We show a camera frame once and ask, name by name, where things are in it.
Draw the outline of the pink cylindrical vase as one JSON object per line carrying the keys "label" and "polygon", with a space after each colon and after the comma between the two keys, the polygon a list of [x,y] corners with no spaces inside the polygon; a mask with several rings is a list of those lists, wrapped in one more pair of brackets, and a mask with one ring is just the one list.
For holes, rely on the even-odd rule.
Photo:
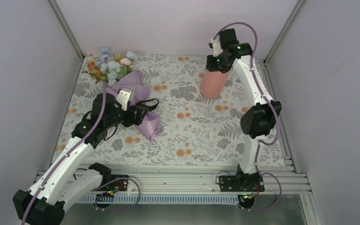
{"label": "pink cylindrical vase", "polygon": [[217,98],[227,81],[228,75],[228,72],[207,71],[200,84],[201,94],[206,98]]}

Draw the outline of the purple flower bouquet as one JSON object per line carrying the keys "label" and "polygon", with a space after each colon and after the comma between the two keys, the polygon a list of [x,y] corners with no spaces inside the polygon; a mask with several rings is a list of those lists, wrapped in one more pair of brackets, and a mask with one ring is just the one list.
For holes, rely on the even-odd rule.
{"label": "purple flower bouquet", "polygon": [[[133,100],[128,105],[135,105],[139,101],[150,98],[151,88],[143,83],[142,72],[134,67],[138,60],[137,54],[128,51],[124,55],[112,55],[107,47],[100,49],[98,59],[90,60],[81,69],[82,74],[87,74],[95,83],[104,83],[107,94],[118,95],[119,89],[133,91]],[[163,131],[159,117],[154,110],[147,112],[141,125],[134,125],[147,140],[153,140]]]}

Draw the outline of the black gold-lettered ribbon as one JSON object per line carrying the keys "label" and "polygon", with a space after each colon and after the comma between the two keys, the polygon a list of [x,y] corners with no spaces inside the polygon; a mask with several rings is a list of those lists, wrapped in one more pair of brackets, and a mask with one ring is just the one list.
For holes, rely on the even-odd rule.
{"label": "black gold-lettered ribbon", "polygon": [[130,109],[135,113],[147,113],[155,110],[159,104],[157,98],[139,101],[135,105],[131,105]]}

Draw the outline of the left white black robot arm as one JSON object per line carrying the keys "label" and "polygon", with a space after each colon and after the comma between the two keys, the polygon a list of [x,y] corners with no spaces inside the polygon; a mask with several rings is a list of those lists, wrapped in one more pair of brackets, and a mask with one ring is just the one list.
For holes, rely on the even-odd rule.
{"label": "left white black robot arm", "polygon": [[112,175],[107,166],[94,163],[72,184],[73,177],[81,162],[102,142],[110,138],[108,131],[118,125],[129,127],[140,125],[153,107],[145,101],[130,103],[130,94],[120,91],[118,95],[101,93],[93,101],[90,111],[84,114],[75,126],[71,137],[60,156],[43,176],[28,190],[18,190],[13,202],[16,213],[23,225],[58,225],[65,213],[80,198],[90,191],[117,190],[115,183],[126,190],[128,176]]}

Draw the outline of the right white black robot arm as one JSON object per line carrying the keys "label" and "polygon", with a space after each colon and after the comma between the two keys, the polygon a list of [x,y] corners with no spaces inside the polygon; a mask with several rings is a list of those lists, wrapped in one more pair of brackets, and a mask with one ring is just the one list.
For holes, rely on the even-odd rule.
{"label": "right white black robot arm", "polygon": [[212,39],[213,54],[207,56],[206,68],[210,72],[226,73],[233,70],[243,85],[248,100],[248,111],[240,119],[240,127],[247,136],[245,150],[234,176],[224,176],[222,191],[263,191],[263,178],[258,169],[262,145],[272,145],[267,136],[279,128],[281,103],[275,101],[265,88],[255,66],[255,49],[240,43],[234,29],[222,28]]}

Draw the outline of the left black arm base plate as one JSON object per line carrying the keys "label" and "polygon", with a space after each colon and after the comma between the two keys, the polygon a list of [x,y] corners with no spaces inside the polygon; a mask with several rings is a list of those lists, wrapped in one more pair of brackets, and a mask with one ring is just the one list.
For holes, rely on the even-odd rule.
{"label": "left black arm base plate", "polygon": [[112,174],[111,178],[108,181],[106,181],[105,183],[108,183],[109,181],[112,181],[112,180],[115,180],[118,178],[124,178],[124,179],[110,183],[109,185],[105,186],[103,188],[103,190],[107,191],[107,192],[126,191],[127,186],[128,186],[128,175]]}

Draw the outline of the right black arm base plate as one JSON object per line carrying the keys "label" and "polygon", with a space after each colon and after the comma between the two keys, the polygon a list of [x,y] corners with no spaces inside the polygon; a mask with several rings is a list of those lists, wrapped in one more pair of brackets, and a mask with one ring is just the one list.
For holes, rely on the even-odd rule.
{"label": "right black arm base plate", "polygon": [[219,176],[221,192],[264,192],[264,181],[257,173],[244,176]]}

